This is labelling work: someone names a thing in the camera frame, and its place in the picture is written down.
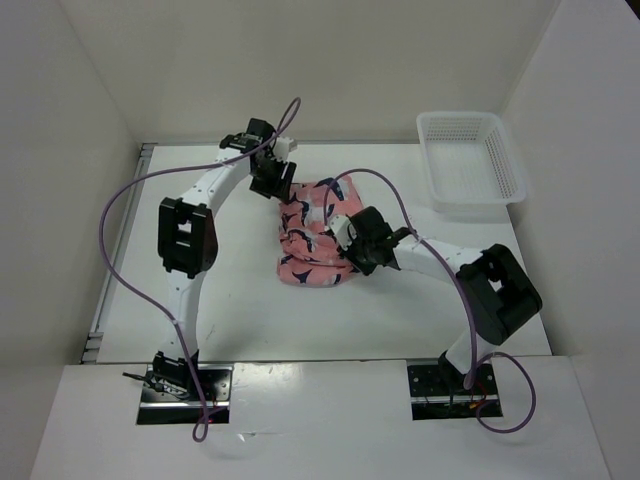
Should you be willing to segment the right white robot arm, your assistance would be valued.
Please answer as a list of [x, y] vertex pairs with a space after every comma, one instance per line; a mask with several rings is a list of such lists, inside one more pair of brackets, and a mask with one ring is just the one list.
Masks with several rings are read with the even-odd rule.
[[469, 331], [438, 360], [440, 385], [450, 393], [471, 388], [481, 360], [542, 309], [543, 301], [511, 250], [478, 250], [425, 240], [408, 227], [393, 230], [374, 207], [328, 222], [338, 250], [365, 276], [378, 267], [450, 281], [460, 294]]

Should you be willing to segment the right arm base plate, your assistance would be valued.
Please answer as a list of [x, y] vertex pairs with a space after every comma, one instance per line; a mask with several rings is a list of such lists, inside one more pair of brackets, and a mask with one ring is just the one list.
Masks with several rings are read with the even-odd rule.
[[472, 390], [454, 390], [441, 375], [436, 359], [407, 362], [407, 377], [413, 421], [503, 416], [493, 368], [481, 366]]

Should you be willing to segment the pink shark print shorts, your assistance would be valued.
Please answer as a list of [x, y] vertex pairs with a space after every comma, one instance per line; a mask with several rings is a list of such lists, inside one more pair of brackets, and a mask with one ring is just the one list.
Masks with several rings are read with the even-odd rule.
[[334, 287], [355, 275], [358, 270], [340, 256], [324, 220], [362, 209], [350, 176], [292, 184], [289, 199], [279, 204], [279, 280], [298, 287]]

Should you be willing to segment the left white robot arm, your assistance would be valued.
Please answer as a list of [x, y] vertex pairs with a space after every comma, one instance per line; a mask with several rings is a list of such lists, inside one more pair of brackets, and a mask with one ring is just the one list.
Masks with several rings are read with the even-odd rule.
[[154, 356], [153, 378], [175, 398], [197, 394], [199, 347], [197, 317], [207, 272], [218, 254], [214, 217], [239, 183], [267, 199], [288, 199], [296, 164], [288, 160], [295, 142], [274, 139], [276, 129], [251, 119], [245, 131], [219, 144], [216, 166], [184, 194], [164, 198], [159, 206], [158, 253], [169, 283], [168, 310], [179, 331], [171, 329]]

